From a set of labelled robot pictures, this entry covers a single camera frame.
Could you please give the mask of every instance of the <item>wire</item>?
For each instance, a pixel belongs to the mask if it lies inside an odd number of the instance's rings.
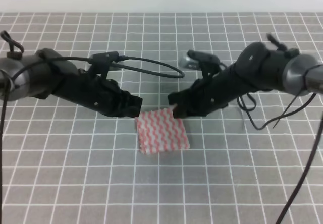
[[[4,91],[4,100],[2,104],[2,110],[1,110],[1,117],[0,117],[0,183],[1,183],[1,188],[0,188],[0,196],[2,196],[2,141],[3,141],[3,133],[4,133],[4,125],[5,125],[5,117],[6,117],[6,109],[7,109],[7,103],[9,99],[9,94],[10,94],[10,78],[9,76],[1,71],[3,76],[6,79],[5,82],[5,91]],[[0,211],[0,223],[2,223],[2,211]]]
[[[313,145],[313,148],[312,148],[312,151],[311,151],[311,154],[308,158],[308,161],[306,163],[306,166],[305,166],[305,169],[302,173],[302,176],[301,178],[299,179],[293,193],[291,194],[291,196],[289,197],[286,205],[284,206],[281,214],[279,215],[277,221],[276,221],[276,224],[280,224],[282,223],[283,219],[284,219],[284,216],[286,215],[289,207],[291,206],[291,204],[293,203],[296,195],[298,194],[300,188],[302,187],[302,184],[304,183],[304,180],[308,174],[308,171],[313,163],[313,160],[314,160],[314,157],[315,157],[315,154],[316,154],[316,151],[317,151],[317,148],[318,148],[318,145],[319,145],[319,142],[320,142],[320,139],[321,139],[321,136],[322,136],[322,132],[323,132],[323,114],[322,114],[322,117],[321,117],[321,122],[319,124],[319,128],[318,128],[318,131],[317,131],[317,134],[316,134],[316,137],[315,137],[315,141],[314,141],[314,145]]]
[[[116,68],[128,69],[128,70],[141,72],[141,73],[145,73],[145,74],[151,74],[151,75],[160,76],[160,77],[164,77],[164,78],[181,79],[181,78],[185,77],[185,74],[183,73],[183,71],[181,71],[180,69],[177,69],[177,68],[175,68],[175,67],[173,67],[173,66],[171,66],[169,64],[165,64],[165,63],[158,62],[158,61],[155,61],[155,60],[150,60],[150,59],[142,59],[142,58],[135,58],[135,57],[125,57],[125,58],[126,58],[126,60],[134,59],[134,60],[141,60],[141,61],[150,62],[150,63],[153,63],[153,64],[159,64],[159,65],[168,67],[168,68],[176,71],[180,75],[164,74],[164,73],[159,73],[159,72],[154,72],[154,71],[150,71],[150,70],[135,68],[135,67],[132,67],[132,66],[122,65],[122,64],[117,64],[117,63],[110,63],[110,66],[113,66],[113,67],[116,67]],[[16,72],[14,74],[14,76],[12,77],[12,80],[15,81],[20,74],[22,74],[23,72],[25,72],[26,70],[28,70],[28,69],[30,69],[32,67],[35,67],[36,65],[43,64],[43,63],[50,63],[50,62],[54,62],[54,61],[66,61],[66,60],[84,61],[84,62],[88,62],[90,64],[100,62],[100,61],[97,61],[97,60],[94,60],[94,59],[81,58],[81,57],[58,57],[58,58],[44,59],[44,60],[34,62],[32,64],[29,64],[29,65],[23,67],[21,70],[19,70],[18,72]]]
[[[301,107],[299,107],[299,108],[297,108],[296,110],[294,110],[294,111],[292,111],[292,112],[289,112],[289,113],[286,113],[286,114],[282,114],[282,115],[280,115],[280,116],[278,116],[278,117],[274,117],[274,118],[272,118],[272,119],[270,119],[270,120],[268,120],[267,122],[265,122],[261,127],[258,127],[256,124],[255,124],[255,122],[253,121],[253,119],[252,119],[252,116],[250,115],[250,111],[251,110],[249,110],[249,109],[247,109],[247,110],[245,110],[246,109],[246,104],[245,104],[245,102],[244,102],[244,100],[243,100],[243,98],[242,97],[239,97],[238,99],[237,99],[237,101],[238,101],[238,104],[240,104],[240,102],[239,102],[239,100],[242,102],[242,105],[243,105],[243,108],[241,108],[243,111],[245,111],[246,113],[247,113],[247,115],[248,115],[248,118],[250,119],[250,122],[251,122],[251,124],[253,125],[253,127],[255,128],[255,129],[257,129],[257,130],[262,130],[262,129],[264,129],[268,124],[270,124],[271,122],[274,122],[274,121],[276,121],[276,120],[280,120],[280,119],[282,119],[282,118],[285,118],[285,117],[289,117],[289,116],[292,116],[293,114],[296,114],[296,113],[298,113],[298,112],[300,112],[301,110],[303,110],[303,109],[305,109],[313,100],[314,100],[314,98],[316,97],[316,94],[314,93],[314,94],[312,94],[311,95],[311,97],[307,100],[307,102],[305,102]]]

